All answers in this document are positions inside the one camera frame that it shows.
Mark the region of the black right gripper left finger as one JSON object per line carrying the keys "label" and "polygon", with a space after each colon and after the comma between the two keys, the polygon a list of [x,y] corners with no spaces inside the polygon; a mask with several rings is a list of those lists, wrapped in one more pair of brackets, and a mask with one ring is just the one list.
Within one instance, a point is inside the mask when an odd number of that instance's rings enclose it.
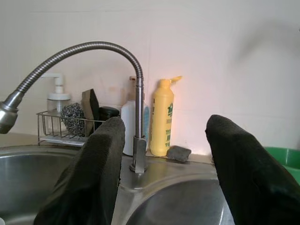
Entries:
{"label": "black right gripper left finger", "polygon": [[34,224],[111,224],[124,145],[122,119],[112,117],[104,122],[63,170]]}

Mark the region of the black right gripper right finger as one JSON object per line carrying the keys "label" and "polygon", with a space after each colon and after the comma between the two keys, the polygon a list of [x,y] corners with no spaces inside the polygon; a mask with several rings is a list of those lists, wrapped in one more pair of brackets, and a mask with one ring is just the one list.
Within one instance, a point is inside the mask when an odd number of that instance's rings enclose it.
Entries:
{"label": "black right gripper right finger", "polygon": [[216,114],[205,133],[235,224],[300,223],[299,184],[251,133]]}

